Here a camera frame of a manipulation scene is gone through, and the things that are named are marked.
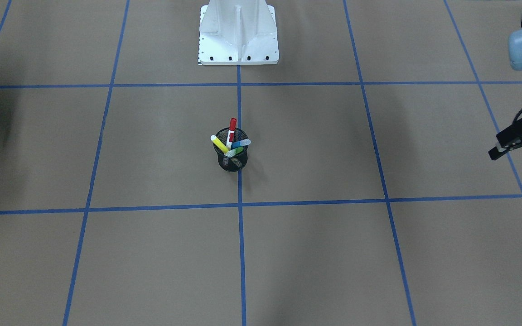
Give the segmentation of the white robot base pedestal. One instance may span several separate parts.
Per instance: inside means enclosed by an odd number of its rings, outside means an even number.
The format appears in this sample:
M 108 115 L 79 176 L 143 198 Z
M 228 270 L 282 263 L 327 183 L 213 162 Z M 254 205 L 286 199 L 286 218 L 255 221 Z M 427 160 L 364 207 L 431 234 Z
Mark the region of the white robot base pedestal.
M 210 0 L 199 11 L 198 63 L 278 64 L 276 16 L 265 0 Z

